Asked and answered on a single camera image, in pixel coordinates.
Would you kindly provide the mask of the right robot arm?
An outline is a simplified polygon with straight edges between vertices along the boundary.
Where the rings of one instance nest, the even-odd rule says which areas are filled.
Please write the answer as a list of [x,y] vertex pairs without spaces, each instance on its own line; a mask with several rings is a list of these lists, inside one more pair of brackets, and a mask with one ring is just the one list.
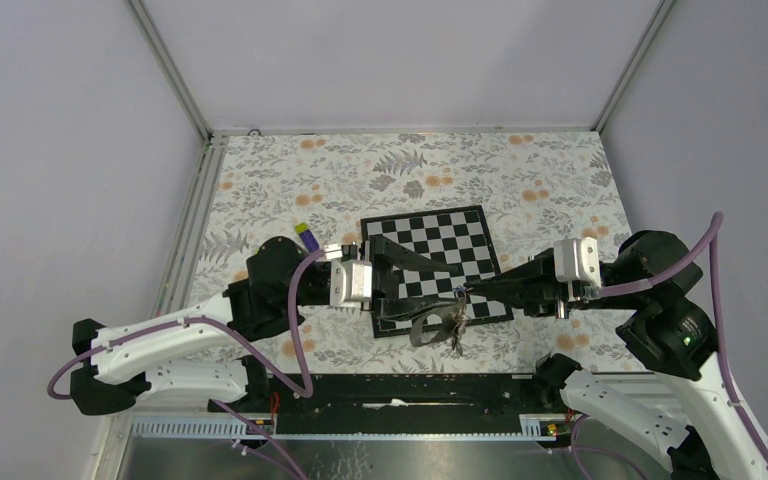
[[564,406],[604,424],[656,459],[675,479],[768,479],[768,435],[730,373],[718,317],[688,298],[702,279],[698,248],[675,235],[642,231],[615,260],[596,239],[564,239],[529,262],[466,290],[532,317],[572,310],[627,310],[616,332],[628,351],[680,402],[676,421],[603,385],[555,353],[535,369],[535,402]]

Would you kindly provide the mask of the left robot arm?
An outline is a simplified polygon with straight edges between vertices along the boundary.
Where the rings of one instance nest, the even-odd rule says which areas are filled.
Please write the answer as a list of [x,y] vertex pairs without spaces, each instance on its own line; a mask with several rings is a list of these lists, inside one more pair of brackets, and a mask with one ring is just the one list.
[[60,369],[69,380],[67,399],[87,416],[119,413],[145,400],[236,401],[256,411],[270,397],[262,377],[278,369],[255,342],[289,333],[302,358],[302,307],[357,309],[375,320],[408,321],[419,344],[430,315],[443,320],[441,338],[449,338],[464,303],[449,287],[431,295],[406,285],[412,273],[458,275],[458,262],[428,258],[383,236],[312,252],[273,237],[247,268],[244,280],[175,312],[121,327],[93,319],[75,323],[74,358]]

